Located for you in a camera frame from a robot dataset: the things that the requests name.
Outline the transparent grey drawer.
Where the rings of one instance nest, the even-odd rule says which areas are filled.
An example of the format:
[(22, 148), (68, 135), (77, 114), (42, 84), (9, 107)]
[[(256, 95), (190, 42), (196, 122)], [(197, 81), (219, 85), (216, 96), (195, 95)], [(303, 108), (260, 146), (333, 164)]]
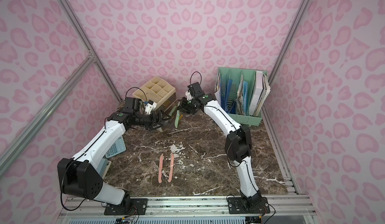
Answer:
[(163, 132), (164, 130), (177, 130), (178, 126), (181, 123), (183, 118), (183, 113), (178, 109), (180, 106), (180, 101), (176, 101), (172, 106), (170, 106), (166, 114), (169, 118), (163, 123), (163, 126), (158, 128), (157, 131)]

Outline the green fruit knife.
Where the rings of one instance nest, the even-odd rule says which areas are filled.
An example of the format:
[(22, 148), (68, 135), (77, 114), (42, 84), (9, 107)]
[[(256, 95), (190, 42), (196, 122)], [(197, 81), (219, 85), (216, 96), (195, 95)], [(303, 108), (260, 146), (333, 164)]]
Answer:
[(180, 119), (180, 111), (177, 110), (176, 111), (176, 116), (175, 116), (175, 121), (174, 121), (174, 126), (175, 126), (176, 129), (178, 128), (179, 119)]
[(171, 109), (170, 113), (169, 113), (169, 116), (173, 116), (177, 111), (177, 106), (173, 106), (173, 108)]

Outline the beige desktop drawer organizer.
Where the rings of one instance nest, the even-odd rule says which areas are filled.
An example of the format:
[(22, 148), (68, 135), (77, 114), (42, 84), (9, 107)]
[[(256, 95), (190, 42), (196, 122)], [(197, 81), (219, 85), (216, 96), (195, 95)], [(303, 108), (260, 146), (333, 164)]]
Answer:
[(165, 113), (177, 101), (176, 88), (160, 77), (153, 77), (147, 81), (140, 90), (133, 92), (132, 96), (142, 101), (156, 102), (156, 110)]

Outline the pink fruit knife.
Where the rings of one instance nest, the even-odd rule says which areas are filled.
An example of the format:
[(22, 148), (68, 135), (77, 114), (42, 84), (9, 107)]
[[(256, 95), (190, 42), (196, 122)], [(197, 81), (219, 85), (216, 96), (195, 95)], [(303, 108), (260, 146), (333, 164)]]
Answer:
[(167, 182), (172, 181), (173, 167), (174, 167), (174, 153), (172, 153), (171, 157), (170, 157), (170, 170), (169, 170), (169, 177), (168, 177)]
[(158, 164), (158, 183), (162, 183), (162, 168), (163, 168), (163, 160), (164, 160), (164, 155), (161, 154), (159, 157), (159, 164)]

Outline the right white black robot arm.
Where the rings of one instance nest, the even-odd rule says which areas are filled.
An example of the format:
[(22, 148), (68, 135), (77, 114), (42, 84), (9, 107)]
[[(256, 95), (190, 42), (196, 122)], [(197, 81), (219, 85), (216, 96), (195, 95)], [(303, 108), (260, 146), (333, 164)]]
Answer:
[(252, 138), (250, 128), (236, 122), (212, 96), (204, 94), (195, 99), (183, 97), (178, 109), (187, 114), (202, 110), (219, 126), (226, 136), (225, 153), (231, 167), (236, 168), (240, 194), (248, 209), (258, 206), (269, 208), (262, 197), (252, 172)]

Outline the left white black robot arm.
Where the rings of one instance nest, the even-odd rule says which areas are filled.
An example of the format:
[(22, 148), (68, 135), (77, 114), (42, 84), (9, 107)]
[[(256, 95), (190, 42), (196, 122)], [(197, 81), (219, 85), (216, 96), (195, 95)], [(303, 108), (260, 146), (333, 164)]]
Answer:
[(130, 209), (129, 194), (105, 183), (97, 171), (98, 166), (116, 140), (128, 129), (142, 126), (146, 130), (156, 130), (169, 119), (168, 114), (158, 110), (149, 115), (132, 111), (112, 113), (103, 128), (83, 149), (73, 157), (59, 161), (57, 170), (61, 194)]

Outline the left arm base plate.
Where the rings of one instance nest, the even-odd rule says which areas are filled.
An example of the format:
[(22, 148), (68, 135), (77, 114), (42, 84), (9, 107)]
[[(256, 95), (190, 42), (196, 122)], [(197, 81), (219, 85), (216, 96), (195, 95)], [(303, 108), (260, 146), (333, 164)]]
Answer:
[(107, 204), (105, 216), (145, 215), (148, 199), (126, 198), (120, 205)]

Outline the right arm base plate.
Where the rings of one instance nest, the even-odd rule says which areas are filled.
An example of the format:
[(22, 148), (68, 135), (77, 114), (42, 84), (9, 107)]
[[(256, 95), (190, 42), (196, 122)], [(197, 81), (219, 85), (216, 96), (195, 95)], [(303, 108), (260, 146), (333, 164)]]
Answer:
[(226, 197), (230, 214), (257, 214), (265, 215), (271, 213), (267, 198), (257, 197), (256, 200), (245, 197)]

